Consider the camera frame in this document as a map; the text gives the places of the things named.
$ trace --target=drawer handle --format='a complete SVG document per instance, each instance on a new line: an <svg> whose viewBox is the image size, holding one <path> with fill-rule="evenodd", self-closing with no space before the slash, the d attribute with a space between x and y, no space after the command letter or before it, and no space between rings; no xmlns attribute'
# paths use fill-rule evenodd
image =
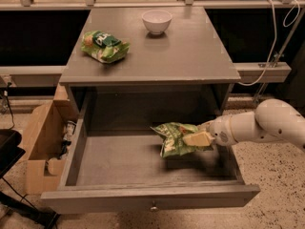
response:
<svg viewBox="0 0 305 229"><path fill-rule="evenodd" d="M151 211L152 211L152 212L157 212L158 210L159 210L158 207L155 206L155 202L153 201L153 202L152 202Z"/></svg>

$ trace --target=green chip bag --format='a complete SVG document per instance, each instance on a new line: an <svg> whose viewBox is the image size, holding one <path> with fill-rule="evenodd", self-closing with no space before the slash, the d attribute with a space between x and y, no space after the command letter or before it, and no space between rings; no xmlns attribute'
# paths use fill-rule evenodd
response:
<svg viewBox="0 0 305 229"><path fill-rule="evenodd" d="M89 31L83 36L81 50L102 63L112 63L126 56L130 43L101 31Z"/></svg>
<svg viewBox="0 0 305 229"><path fill-rule="evenodd" d="M197 126L190 124L181 124L176 122L165 123L152 129L163 139L163 145L160 155L166 156L183 156L188 153L195 152L197 150L212 150L213 147L198 147L188 146L183 141L183 136L187 134L193 134L198 131Z"/></svg>

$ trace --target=robotic hand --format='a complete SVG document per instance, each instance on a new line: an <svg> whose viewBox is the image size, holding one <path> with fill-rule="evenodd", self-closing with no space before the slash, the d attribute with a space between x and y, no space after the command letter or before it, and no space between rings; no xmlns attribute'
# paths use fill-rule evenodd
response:
<svg viewBox="0 0 305 229"><path fill-rule="evenodd" d="M223 115L198 126L199 131L185 135L191 146L230 146L241 141L288 141L305 152L305 119L291 105L277 99L260 103L256 110Z"/></svg>

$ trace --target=white bowl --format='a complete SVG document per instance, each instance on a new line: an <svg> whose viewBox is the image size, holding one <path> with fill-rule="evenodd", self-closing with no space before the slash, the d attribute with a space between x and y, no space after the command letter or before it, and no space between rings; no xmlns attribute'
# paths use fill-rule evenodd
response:
<svg viewBox="0 0 305 229"><path fill-rule="evenodd" d="M151 34L163 33L171 24L173 16L164 10L149 10L142 14L143 23Z"/></svg>

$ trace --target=white cable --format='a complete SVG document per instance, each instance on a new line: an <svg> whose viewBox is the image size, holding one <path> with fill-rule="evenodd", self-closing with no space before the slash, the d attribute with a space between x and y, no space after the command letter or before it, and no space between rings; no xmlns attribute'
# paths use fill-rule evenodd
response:
<svg viewBox="0 0 305 229"><path fill-rule="evenodd" d="M301 11L301 7L300 7L299 2L297 0L294 0L294 1L295 1L294 6L289 10L289 12L286 14L286 16L284 18L283 27L290 27L294 23L294 21L297 19L297 17L299 16L299 13ZM296 14L295 18L293 19L293 21L290 22L288 25L286 25L286 19L288 18L289 14L292 12L292 10L295 8L296 5L297 5L297 14Z"/></svg>
<svg viewBox="0 0 305 229"><path fill-rule="evenodd" d="M271 58L271 55L272 55L272 53L274 51L274 48L275 48L275 43L276 43L276 40L277 40L277 28L276 28L276 19L275 19L275 5L274 5L273 0L267 0L267 1L271 4L272 10L273 10L274 43L273 43L273 46L270 49L270 52L269 52L269 55L268 55L268 58L267 58L267 62L266 62L266 66L265 66L264 71L261 73L261 75L258 77L258 79L256 81L252 82L252 83L237 82L239 85L242 85L242 86L246 86L246 87L253 86L254 84L256 84L263 77L264 73L267 71L267 67L269 67L270 58Z"/></svg>

